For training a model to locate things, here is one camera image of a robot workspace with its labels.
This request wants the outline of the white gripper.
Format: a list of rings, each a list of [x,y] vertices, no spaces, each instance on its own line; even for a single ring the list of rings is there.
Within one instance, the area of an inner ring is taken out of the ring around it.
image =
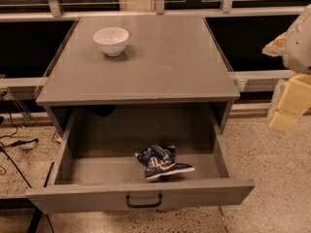
[[[303,73],[289,80],[280,80],[274,89],[268,112],[269,128],[286,133],[292,130],[299,118],[311,108],[311,5],[273,41],[262,53],[282,56],[286,68]]]

